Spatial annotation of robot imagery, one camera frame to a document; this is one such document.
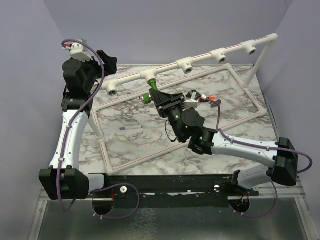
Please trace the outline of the green plastic water faucet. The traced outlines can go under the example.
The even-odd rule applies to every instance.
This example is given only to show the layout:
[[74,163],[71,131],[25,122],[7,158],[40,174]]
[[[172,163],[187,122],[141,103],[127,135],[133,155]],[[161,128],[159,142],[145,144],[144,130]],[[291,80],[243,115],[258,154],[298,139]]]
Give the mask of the green plastic water faucet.
[[[148,85],[153,89],[158,91],[158,87],[157,87],[157,80],[155,78],[150,79],[148,82]],[[141,102],[145,105],[150,104],[152,102],[152,98],[151,95],[149,93],[144,93],[141,99]]]

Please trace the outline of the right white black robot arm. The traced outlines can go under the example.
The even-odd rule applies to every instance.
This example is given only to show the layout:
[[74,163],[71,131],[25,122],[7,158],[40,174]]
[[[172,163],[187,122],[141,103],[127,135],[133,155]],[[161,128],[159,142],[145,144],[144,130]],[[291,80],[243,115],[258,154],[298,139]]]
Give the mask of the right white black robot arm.
[[240,196],[247,190],[269,182],[293,187],[297,184],[298,154],[287,138],[278,141],[256,141],[226,135],[222,129],[204,126],[205,119],[194,107],[187,108],[182,93],[169,94],[149,89],[160,117],[167,119],[176,141],[188,143],[198,155],[225,155],[258,163],[233,173],[229,189]]

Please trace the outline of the white PVC pipe rack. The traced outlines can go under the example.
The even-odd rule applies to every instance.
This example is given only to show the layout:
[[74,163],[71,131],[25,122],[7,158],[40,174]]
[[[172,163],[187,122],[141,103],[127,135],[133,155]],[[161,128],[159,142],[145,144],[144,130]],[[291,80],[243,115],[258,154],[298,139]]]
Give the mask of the white PVC pipe rack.
[[[267,114],[267,110],[260,104],[258,99],[250,91],[249,84],[252,81],[252,79],[254,78],[254,75],[257,73],[259,67],[262,64],[262,61],[264,60],[264,58],[268,54],[270,48],[273,46],[273,44],[274,44],[274,42],[276,41],[277,38],[278,38],[278,35],[276,33],[273,33],[273,34],[267,35],[265,37],[262,37],[262,38],[259,38],[259,39],[256,39],[256,40],[252,39],[252,40],[248,40],[248,41],[242,42],[242,43],[237,44],[237,45],[229,46],[227,48],[215,49],[215,50],[210,51],[209,53],[205,53],[205,54],[201,54],[201,55],[193,56],[193,57],[189,56],[189,57],[186,57],[186,58],[183,58],[183,59],[179,59],[179,60],[177,60],[177,61],[175,61],[173,63],[170,63],[170,64],[166,64],[166,65],[162,65],[162,66],[158,66],[158,67],[147,68],[147,69],[144,69],[144,70],[139,71],[137,73],[130,74],[130,75],[127,75],[127,76],[123,76],[123,77],[120,77],[120,78],[107,79],[102,84],[101,89],[102,90],[106,90],[106,92],[107,92],[107,94],[109,96],[114,96],[114,95],[116,95],[118,93],[117,87],[119,87],[119,86],[121,86],[123,84],[127,84],[127,83],[130,83],[130,82],[133,82],[133,81],[137,81],[137,80],[145,80],[146,83],[149,84],[150,81],[152,79],[155,79],[157,75],[165,73],[165,72],[168,72],[168,71],[172,71],[172,70],[175,70],[175,69],[181,69],[183,71],[183,73],[185,75],[187,75],[187,74],[190,74],[192,72],[193,65],[195,63],[198,63],[198,62],[201,62],[201,61],[204,61],[204,60],[213,59],[213,60],[217,61],[220,64],[218,67],[215,67],[215,68],[212,68],[210,70],[203,71],[201,73],[197,73],[197,74],[194,74],[194,75],[191,75],[191,76],[187,76],[185,78],[182,78],[182,79],[179,79],[179,80],[175,80],[175,81],[170,82],[170,83],[166,83],[166,84],[160,85],[157,88],[159,90],[164,90],[164,89],[167,89],[169,87],[176,86],[178,84],[183,84],[183,83],[186,83],[186,82],[191,81],[191,80],[195,80],[195,79],[200,78],[200,77],[205,77],[207,75],[211,75],[211,74],[217,73],[219,71],[224,71],[224,70],[229,71],[230,74],[234,77],[234,79],[239,84],[239,86],[242,89],[242,91],[251,99],[252,103],[257,108],[257,113],[255,113],[255,114],[253,114],[251,116],[242,118],[242,119],[240,119],[238,121],[235,121],[235,122],[233,122],[231,124],[228,124],[228,125],[225,125],[225,126],[222,127],[222,129],[225,129],[225,130],[231,129],[231,128],[237,127],[239,125],[242,125],[242,124],[244,124],[244,123],[246,123],[248,121],[254,120],[256,118],[264,117]],[[240,79],[240,77],[237,75],[237,73],[234,71],[232,65],[229,64],[229,63],[225,63],[226,54],[243,50],[248,55],[252,55],[257,50],[256,49],[256,45],[261,45],[261,44],[266,44],[266,45],[265,45],[262,53],[260,54],[256,64],[254,65],[252,71],[249,73],[248,78],[245,81],[242,81]],[[100,104],[99,106],[94,107],[93,110],[91,111],[91,113],[93,115],[93,122],[99,128],[98,133],[100,135],[98,135],[98,133],[95,133],[95,134],[96,134],[97,138],[99,138],[99,141],[101,140],[100,148],[101,148],[101,151],[102,151],[103,159],[104,159],[105,164],[106,164],[106,172],[107,172],[107,174],[112,175],[112,174],[118,173],[119,171],[126,170],[126,169],[128,169],[130,167],[134,167],[136,165],[139,165],[139,164],[145,163],[147,161],[153,160],[153,159],[155,159],[157,157],[160,157],[160,156],[163,156],[165,154],[171,153],[173,151],[176,151],[176,150],[181,149],[183,147],[186,147],[188,145],[188,143],[180,143],[180,144],[175,145],[175,146],[173,146],[171,148],[167,148],[167,149],[165,149],[163,151],[156,152],[156,153],[154,153],[152,155],[149,155],[149,156],[146,156],[144,158],[133,160],[133,161],[129,162],[128,164],[124,164],[124,165],[119,166],[119,167],[114,167],[112,165],[112,162],[111,162],[111,160],[109,159],[109,156],[108,156],[106,140],[103,139],[104,135],[103,135],[103,131],[101,130],[101,126],[100,126],[100,123],[99,123],[99,120],[98,120],[97,113],[98,113],[98,111],[106,109],[108,107],[112,107],[112,106],[115,106],[117,104],[133,100],[134,98],[139,97],[139,96],[141,96],[143,94],[146,94],[147,92],[148,92],[147,90],[141,91],[141,92],[137,92],[135,94],[123,97],[121,99],[117,99],[117,100],[114,100],[114,101],[110,101],[110,102],[107,102],[107,103]]]

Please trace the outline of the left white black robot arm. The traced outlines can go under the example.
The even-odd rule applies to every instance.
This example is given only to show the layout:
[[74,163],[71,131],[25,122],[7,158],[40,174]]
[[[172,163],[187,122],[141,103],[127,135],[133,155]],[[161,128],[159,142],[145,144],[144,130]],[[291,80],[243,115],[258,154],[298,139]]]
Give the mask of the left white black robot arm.
[[91,192],[103,198],[111,190],[104,174],[85,175],[79,170],[79,154],[86,125],[90,124],[95,133],[99,132],[90,119],[93,106],[91,90],[102,73],[114,75],[117,72],[116,57],[106,55],[103,50],[98,50],[97,54],[103,66],[95,59],[82,62],[73,57],[62,65],[66,82],[61,103],[62,129],[49,167],[39,172],[39,180],[51,200],[83,200]]

